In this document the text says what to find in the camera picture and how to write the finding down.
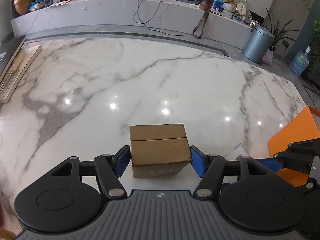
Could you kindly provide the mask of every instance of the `brown bag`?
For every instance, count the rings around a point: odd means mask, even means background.
[[[202,38],[203,35],[203,29],[205,27],[205,24],[207,23],[208,20],[208,16],[210,14],[210,8],[211,8],[211,2],[212,0],[202,0],[201,4],[200,4],[200,9],[206,9],[205,13],[203,14],[202,18],[200,19],[200,21],[198,22],[197,26],[193,29],[192,34],[195,35],[196,30],[199,28],[199,26],[201,25],[202,22],[203,26],[202,26],[202,30],[201,30],[201,34],[200,36],[196,36],[198,39]]]

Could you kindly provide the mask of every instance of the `brown cardboard box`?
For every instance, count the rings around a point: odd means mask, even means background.
[[[134,125],[130,140],[135,178],[177,174],[190,162],[183,124]]]

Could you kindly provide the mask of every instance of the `orange box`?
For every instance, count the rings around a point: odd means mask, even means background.
[[[287,149],[289,143],[320,138],[320,111],[306,106],[291,122],[268,140],[270,157]],[[283,169],[277,174],[295,187],[304,185],[308,174]]]

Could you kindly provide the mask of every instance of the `gray trash can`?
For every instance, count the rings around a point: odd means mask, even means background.
[[[252,34],[244,47],[243,54],[255,63],[262,60],[263,55],[274,40],[274,36],[265,28],[255,25]]]

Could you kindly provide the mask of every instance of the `woven basket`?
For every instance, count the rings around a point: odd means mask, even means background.
[[[223,15],[224,17],[227,17],[227,18],[231,19],[232,16],[233,16],[233,13],[232,13],[232,12],[229,12],[229,11],[227,11],[227,10],[223,10],[223,11],[222,11],[222,15]]]
[[[230,5],[226,2],[223,4],[223,8],[229,12],[232,12],[232,13],[234,13],[236,11],[236,7]]]

